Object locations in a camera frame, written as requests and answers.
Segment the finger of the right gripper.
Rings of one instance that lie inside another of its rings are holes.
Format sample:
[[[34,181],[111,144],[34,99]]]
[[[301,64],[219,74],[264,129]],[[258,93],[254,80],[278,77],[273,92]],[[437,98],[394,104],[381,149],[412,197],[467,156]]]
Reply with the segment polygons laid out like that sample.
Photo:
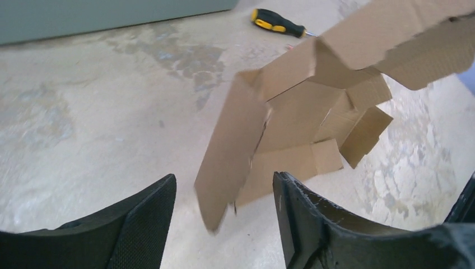
[[[444,222],[474,224],[474,174],[465,185]]]

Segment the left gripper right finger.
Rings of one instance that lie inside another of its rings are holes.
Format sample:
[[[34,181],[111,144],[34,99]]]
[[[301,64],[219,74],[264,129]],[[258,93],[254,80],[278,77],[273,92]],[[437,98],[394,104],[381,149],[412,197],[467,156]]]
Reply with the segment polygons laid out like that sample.
[[[443,222],[418,231],[355,215],[287,172],[273,176],[287,268],[473,268],[474,224]]]

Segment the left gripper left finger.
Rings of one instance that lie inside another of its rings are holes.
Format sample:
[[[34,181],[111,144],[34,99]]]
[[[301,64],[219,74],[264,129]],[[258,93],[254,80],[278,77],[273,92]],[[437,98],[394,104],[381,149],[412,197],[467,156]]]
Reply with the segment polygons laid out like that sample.
[[[168,174],[56,229],[1,232],[1,268],[160,268],[176,198]]]

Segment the brown cardboard box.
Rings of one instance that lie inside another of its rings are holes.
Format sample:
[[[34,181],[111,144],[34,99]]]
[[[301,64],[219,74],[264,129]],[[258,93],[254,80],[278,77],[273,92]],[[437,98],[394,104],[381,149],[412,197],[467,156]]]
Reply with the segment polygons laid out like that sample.
[[[195,180],[204,225],[272,192],[355,168],[391,116],[385,77],[420,90],[474,61],[473,1],[370,1],[260,69],[235,74]]]

